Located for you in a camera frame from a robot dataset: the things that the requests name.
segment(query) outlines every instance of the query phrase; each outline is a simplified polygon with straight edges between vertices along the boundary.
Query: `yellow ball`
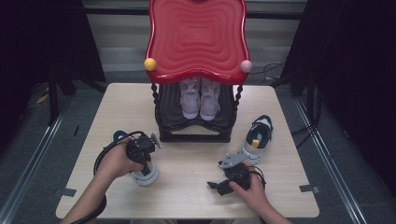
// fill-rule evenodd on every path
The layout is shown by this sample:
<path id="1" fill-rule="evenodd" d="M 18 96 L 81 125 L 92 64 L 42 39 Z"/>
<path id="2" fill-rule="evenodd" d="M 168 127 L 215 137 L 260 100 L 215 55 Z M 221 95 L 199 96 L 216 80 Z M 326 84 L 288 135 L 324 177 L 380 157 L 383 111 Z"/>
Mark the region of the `yellow ball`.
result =
<path id="1" fill-rule="evenodd" d="M 155 67 L 157 66 L 157 63 L 155 62 L 154 59 L 152 59 L 152 58 L 147 58 L 147 59 L 145 60 L 144 65 L 145 65 L 146 70 L 148 70 L 149 72 L 151 72 L 151 71 L 154 71 Z"/>

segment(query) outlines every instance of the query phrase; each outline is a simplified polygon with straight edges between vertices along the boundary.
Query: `table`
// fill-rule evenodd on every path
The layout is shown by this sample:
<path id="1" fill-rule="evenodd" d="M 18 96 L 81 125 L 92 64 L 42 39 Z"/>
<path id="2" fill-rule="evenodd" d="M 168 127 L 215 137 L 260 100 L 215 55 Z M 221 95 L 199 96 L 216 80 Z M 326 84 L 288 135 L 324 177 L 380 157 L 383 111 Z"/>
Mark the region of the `table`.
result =
<path id="1" fill-rule="evenodd" d="M 64 217 L 92 179 L 97 155 L 116 130 L 158 132 L 150 84 L 113 83 L 107 88 L 67 184 L 74 197 L 63 196 L 57 217 Z M 258 164 L 267 182 L 271 204 L 285 217 L 316 217 L 318 205 L 308 185 L 275 90 L 244 86 L 230 143 L 162 143 L 151 154 L 160 176 L 148 187 L 136 185 L 129 175 L 116 179 L 107 191 L 107 207 L 99 218 L 246 218 L 254 213 L 235 193 L 219 196 L 206 182 L 225 179 L 218 161 L 244 143 L 251 122 L 262 114 L 274 125 L 273 140 Z M 192 126 L 185 133 L 209 132 Z"/>

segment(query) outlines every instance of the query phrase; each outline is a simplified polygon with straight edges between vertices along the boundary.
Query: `black and white sneaker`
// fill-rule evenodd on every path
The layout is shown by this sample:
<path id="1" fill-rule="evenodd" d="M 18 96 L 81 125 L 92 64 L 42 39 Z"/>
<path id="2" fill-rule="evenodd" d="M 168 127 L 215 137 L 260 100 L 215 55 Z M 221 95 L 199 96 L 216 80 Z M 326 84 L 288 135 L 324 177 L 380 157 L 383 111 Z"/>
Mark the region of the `black and white sneaker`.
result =
<path id="1" fill-rule="evenodd" d="M 270 117 L 261 115 L 252 123 L 245 144 L 241 146 L 238 153 L 247 155 L 250 164 L 258 163 L 262 159 L 264 148 L 271 141 L 273 129 Z"/>

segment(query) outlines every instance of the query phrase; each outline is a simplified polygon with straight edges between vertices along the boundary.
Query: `pink ball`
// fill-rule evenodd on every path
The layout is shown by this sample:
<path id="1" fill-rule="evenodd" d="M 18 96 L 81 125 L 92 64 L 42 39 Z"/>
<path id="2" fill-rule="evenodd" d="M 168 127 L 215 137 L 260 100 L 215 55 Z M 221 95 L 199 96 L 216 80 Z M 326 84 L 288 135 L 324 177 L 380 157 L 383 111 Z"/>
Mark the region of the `pink ball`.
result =
<path id="1" fill-rule="evenodd" d="M 242 70 L 244 73 L 250 72 L 251 66 L 252 66 L 252 65 L 251 65 L 251 61 L 249 61 L 249 60 L 244 60 L 244 61 L 241 62 L 241 70 Z"/>

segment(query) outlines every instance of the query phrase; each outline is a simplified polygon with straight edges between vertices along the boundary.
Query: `person's left hand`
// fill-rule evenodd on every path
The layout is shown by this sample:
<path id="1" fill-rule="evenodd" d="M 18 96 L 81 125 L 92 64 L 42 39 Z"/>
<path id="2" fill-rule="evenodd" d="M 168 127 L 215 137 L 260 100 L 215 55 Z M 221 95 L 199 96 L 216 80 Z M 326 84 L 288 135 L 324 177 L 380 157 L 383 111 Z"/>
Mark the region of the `person's left hand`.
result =
<path id="1" fill-rule="evenodd" d="M 107 152 L 102 159 L 96 175 L 116 179 L 132 171 L 143 170 L 143 164 L 131 161 L 126 155 L 126 144 L 131 138 L 123 139 L 117 146 Z"/>

